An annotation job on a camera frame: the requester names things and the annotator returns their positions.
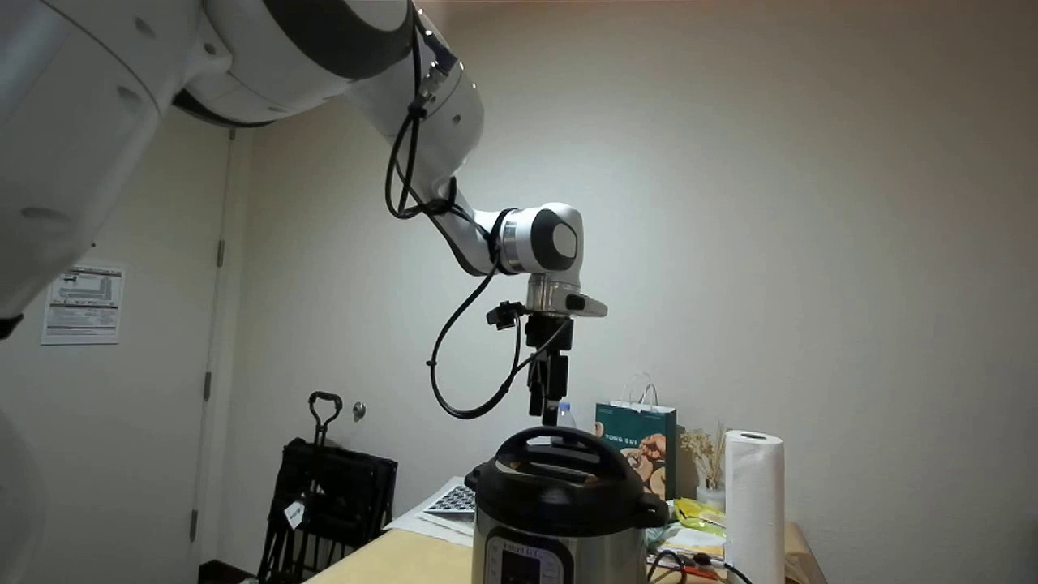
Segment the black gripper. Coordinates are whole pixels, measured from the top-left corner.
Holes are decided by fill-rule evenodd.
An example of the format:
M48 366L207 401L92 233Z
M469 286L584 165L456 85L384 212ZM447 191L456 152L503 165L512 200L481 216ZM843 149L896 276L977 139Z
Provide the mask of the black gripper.
M527 417L544 423L568 394L569 318L530 314L526 326L527 361Z

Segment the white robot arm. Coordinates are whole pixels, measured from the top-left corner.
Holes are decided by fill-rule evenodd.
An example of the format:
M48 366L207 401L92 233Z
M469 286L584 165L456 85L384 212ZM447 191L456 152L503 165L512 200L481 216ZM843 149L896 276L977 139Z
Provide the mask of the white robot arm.
M527 412L558 420L581 314L584 224L568 204L475 212L456 169L484 131L462 62L414 0L0 0L0 326L81 259L126 175L182 106L267 128L326 102L384 139L384 209L428 216L459 268L527 280Z

